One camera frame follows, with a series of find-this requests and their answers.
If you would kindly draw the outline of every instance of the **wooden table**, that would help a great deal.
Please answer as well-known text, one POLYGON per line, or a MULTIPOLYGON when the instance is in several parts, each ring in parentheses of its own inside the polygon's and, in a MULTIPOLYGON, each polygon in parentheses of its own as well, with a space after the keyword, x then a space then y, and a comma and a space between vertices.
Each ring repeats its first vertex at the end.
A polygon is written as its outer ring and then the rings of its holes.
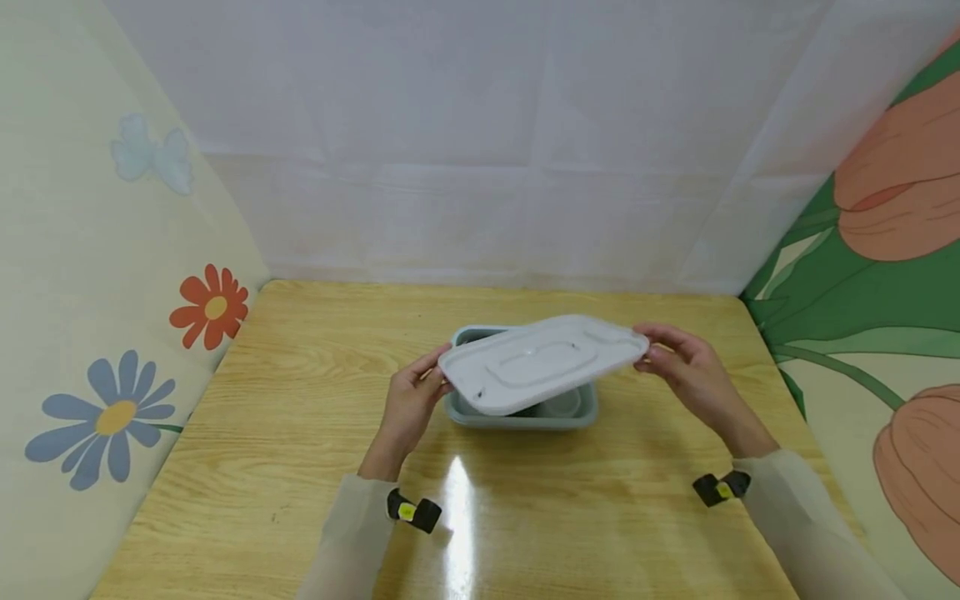
MULTIPOLYGON (((292 598, 341 476, 376 430, 388 377, 462 325, 565 313, 668 322, 710 340, 855 527, 734 298, 274 281, 94 598, 292 598)), ((716 437, 654 376, 625 369, 597 387, 600 416, 577 432, 468 430, 439 407, 401 485, 444 507, 443 530, 398 525, 376 597, 795 597, 743 507, 708 510, 690 488, 730 468, 716 437)))

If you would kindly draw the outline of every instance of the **blue flower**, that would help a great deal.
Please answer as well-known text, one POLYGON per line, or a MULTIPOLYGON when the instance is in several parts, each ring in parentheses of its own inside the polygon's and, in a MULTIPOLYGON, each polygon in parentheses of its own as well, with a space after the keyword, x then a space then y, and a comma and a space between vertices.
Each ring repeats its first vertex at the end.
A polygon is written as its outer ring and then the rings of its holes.
POLYGON ((95 406, 70 394, 54 394, 43 400, 43 412, 55 419, 79 422, 41 433, 27 443, 27 458, 47 463, 73 448, 60 467, 64 473, 74 468, 70 487, 88 489, 100 478, 100 464, 107 453, 107 466, 115 481, 130 476, 130 434, 141 445, 153 447, 160 441, 160 431, 144 420, 167 419, 176 410, 173 404, 157 404, 174 391, 176 383, 167 379, 151 394, 156 364, 148 362, 137 373, 136 351, 128 350, 120 358, 117 376, 106 358, 96 361, 86 371, 90 387, 106 405, 95 406))

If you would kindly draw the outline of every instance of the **sleeve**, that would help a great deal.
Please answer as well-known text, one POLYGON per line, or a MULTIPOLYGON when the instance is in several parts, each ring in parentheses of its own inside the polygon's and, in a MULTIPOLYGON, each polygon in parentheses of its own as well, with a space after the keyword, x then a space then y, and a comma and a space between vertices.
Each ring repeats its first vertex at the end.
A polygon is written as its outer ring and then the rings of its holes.
POLYGON ((366 600, 394 531, 387 496, 396 483, 347 475, 324 523, 297 600, 366 600))
POLYGON ((799 455, 778 450, 733 467, 751 476, 743 504, 801 600, 905 600, 799 455))

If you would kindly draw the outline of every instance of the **food container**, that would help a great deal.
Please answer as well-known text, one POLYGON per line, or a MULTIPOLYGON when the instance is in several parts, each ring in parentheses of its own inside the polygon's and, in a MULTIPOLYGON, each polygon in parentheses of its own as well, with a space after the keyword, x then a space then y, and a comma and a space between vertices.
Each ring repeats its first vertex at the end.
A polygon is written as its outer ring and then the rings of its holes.
POLYGON ((454 350, 440 364, 458 389, 444 408, 464 427, 485 429, 587 427, 599 412, 592 379, 634 362, 649 347, 643 336, 578 315, 524 327, 468 325, 451 342, 454 350), (457 349, 505 332, 513 333, 457 349))

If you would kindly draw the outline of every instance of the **left hand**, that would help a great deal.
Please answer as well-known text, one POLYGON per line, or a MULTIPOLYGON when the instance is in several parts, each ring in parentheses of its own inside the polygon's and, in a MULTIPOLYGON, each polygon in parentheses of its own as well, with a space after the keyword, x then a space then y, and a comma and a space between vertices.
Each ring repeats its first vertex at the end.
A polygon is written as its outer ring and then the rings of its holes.
POLYGON ((424 354, 390 378, 380 429, 357 474, 364 479, 395 481, 407 455, 417 447, 433 409, 453 387, 437 366, 444 344, 424 354))

